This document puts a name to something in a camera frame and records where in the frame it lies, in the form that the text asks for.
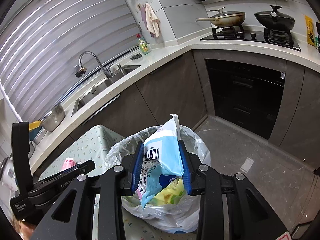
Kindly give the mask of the person's hand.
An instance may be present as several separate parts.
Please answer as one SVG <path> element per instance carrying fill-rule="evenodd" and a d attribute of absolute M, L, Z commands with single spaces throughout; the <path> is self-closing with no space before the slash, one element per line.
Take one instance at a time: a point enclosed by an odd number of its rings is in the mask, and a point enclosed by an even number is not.
<path fill-rule="evenodd" d="M 17 233 L 24 239 L 31 239 L 36 226 L 26 222 L 25 220 L 17 220 L 16 218 L 12 219 L 12 225 Z"/>

